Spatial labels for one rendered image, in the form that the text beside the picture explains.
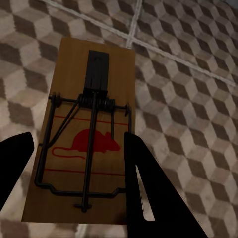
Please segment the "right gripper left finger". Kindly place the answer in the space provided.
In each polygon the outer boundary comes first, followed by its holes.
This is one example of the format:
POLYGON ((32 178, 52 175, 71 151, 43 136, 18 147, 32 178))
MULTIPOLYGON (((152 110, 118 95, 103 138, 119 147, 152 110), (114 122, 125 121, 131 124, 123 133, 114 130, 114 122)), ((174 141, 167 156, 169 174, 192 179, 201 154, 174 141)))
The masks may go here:
POLYGON ((30 132, 0 143, 0 211, 34 151, 30 132))

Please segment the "mousetrap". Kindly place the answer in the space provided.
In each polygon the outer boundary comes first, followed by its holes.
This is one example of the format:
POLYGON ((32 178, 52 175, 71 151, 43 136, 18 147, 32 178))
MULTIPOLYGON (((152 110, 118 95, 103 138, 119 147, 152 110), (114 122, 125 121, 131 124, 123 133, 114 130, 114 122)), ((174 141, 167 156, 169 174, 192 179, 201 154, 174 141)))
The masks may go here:
POLYGON ((61 37, 21 222, 127 225, 136 50, 61 37))

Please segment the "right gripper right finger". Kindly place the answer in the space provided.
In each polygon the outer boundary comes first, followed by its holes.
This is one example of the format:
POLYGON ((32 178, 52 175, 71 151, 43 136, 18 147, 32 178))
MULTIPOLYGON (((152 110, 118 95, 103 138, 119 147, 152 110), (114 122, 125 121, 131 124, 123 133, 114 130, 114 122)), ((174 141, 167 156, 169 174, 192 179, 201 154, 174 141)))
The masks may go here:
POLYGON ((208 238, 144 141, 124 133, 128 238, 208 238), (155 221, 143 216, 138 167, 155 221))

